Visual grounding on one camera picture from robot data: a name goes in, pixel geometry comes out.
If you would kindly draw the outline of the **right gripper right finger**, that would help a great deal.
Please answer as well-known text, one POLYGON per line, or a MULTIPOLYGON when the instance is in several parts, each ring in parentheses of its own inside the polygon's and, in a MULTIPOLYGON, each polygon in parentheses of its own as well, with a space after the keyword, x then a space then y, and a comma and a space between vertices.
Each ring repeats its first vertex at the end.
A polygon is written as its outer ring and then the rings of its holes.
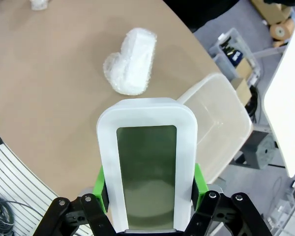
POLYGON ((212 222, 221 222, 233 236, 270 236, 271 232, 247 194, 230 197, 209 190, 199 164, 195 165, 191 201, 194 214, 185 236, 206 236, 212 222))

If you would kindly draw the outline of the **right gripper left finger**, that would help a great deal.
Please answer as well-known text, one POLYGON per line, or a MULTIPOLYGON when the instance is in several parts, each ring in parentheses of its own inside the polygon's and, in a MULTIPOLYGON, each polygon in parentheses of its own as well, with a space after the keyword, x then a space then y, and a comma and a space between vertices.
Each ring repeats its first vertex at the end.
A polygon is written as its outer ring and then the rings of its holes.
POLYGON ((72 236, 81 225, 89 225, 95 236, 116 236, 106 213, 109 198, 103 168, 100 169, 92 193, 75 200, 55 198, 37 226, 35 236, 72 236))

